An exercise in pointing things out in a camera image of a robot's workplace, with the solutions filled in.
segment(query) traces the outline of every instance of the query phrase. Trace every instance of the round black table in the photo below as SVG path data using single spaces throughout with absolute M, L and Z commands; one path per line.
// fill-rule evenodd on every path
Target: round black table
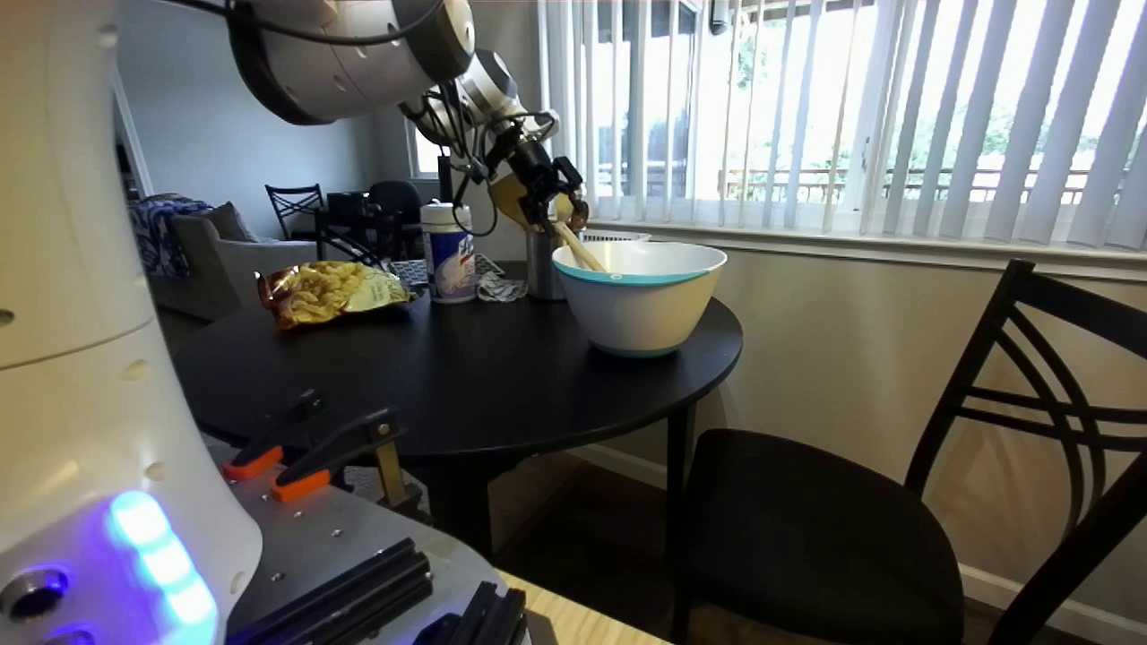
M 596 351 L 563 299 L 429 303 L 429 298 L 278 332 L 235 313 L 177 351 L 198 421 L 233 443 L 282 430 L 282 407 L 323 407 L 282 430 L 306 451 L 323 430 L 395 407 L 397 453 L 429 486 L 434 524 L 487 549 L 487 480 L 534 451 L 606 442 L 665 419 L 671 524 L 691 443 L 691 406 L 742 353 L 742 326 L 708 299 L 686 346 L 663 357 Z

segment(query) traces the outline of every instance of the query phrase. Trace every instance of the baseboard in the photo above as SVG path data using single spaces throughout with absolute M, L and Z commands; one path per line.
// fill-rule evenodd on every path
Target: baseboard
M 620 473 L 627 480 L 650 483 L 650 486 L 665 486 L 665 467 L 663 463 L 650 463 L 650 459 L 634 459 L 627 451 L 606 447 L 606 443 L 589 443 L 589 447 L 569 447 L 569 453 Z M 1006 578 L 993 578 L 987 569 L 976 565 L 961 565 L 961 579 L 965 579 L 965 594 L 970 600 L 1002 608 L 1016 594 L 1017 582 Z M 1105 642 L 1105 645 L 1139 645 L 1147 642 L 1147 623 L 1128 619 L 1128 617 L 1115 617 L 1082 600 L 1064 600 L 1049 619 L 1049 628 L 1087 636 L 1087 642 Z

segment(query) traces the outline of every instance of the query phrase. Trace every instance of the chair seat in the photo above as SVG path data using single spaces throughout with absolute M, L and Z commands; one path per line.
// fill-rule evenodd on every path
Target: chair seat
M 699 598 L 815 636 L 961 642 L 958 554 L 920 499 L 766 433 L 701 433 L 679 578 Z

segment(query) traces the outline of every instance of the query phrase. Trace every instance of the wire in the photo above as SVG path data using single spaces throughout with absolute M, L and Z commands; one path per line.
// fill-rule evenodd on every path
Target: wire
M 241 13 L 241 9 L 233 9 L 233 0 L 227 8 L 208 2 L 208 0 L 168 0 L 168 2 L 193 8 L 193 9 L 203 9 L 203 13 L 217 13 L 217 17 L 231 17 L 231 20 L 244 20 L 244 26 L 253 26 L 262 31 L 278 31 L 278 37 L 289 37 L 289 39 L 330 44 L 330 47 L 381 47 L 381 44 L 404 39 L 419 26 L 429 20 L 429 13 L 423 13 L 407 28 L 395 28 L 395 31 L 383 31 L 383 37 L 327 37 L 327 31 L 306 31 L 306 28 L 277 26 L 277 20 L 264 20 L 264 17 L 253 17 L 253 13 Z

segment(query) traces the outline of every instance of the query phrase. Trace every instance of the large mixing bowl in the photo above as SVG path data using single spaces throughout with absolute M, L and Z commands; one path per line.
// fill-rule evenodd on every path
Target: large mixing bowl
M 671 353 L 701 318 L 724 249 L 701 244 L 593 240 L 606 273 L 552 249 L 563 292 L 583 338 L 610 353 Z

